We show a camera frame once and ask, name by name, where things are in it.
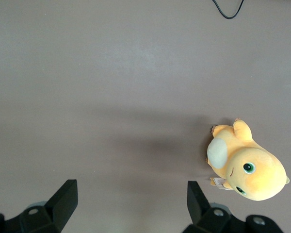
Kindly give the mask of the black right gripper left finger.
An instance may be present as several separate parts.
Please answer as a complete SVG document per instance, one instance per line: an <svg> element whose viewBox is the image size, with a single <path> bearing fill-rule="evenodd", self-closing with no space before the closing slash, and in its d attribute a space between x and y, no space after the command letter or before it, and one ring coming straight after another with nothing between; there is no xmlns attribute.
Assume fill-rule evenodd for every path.
<svg viewBox="0 0 291 233"><path fill-rule="evenodd" d="M67 180L48 201L33 203L14 218L0 213L0 233L60 233L77 205L77 181Z"/></svg>

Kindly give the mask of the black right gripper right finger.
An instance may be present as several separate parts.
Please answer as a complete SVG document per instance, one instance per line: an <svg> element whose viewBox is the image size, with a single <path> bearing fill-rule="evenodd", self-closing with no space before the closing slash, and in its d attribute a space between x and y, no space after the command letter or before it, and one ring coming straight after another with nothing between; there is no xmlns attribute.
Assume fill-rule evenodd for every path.
<svg viewBox="0 0 291 233"><path fill-rule="evenodd" d="M187 208L192 224L185 233L281 233L281 228L270 218L249 215L245 221L236 218L225 206L210 204L196 181L187 184Z"/></svg>

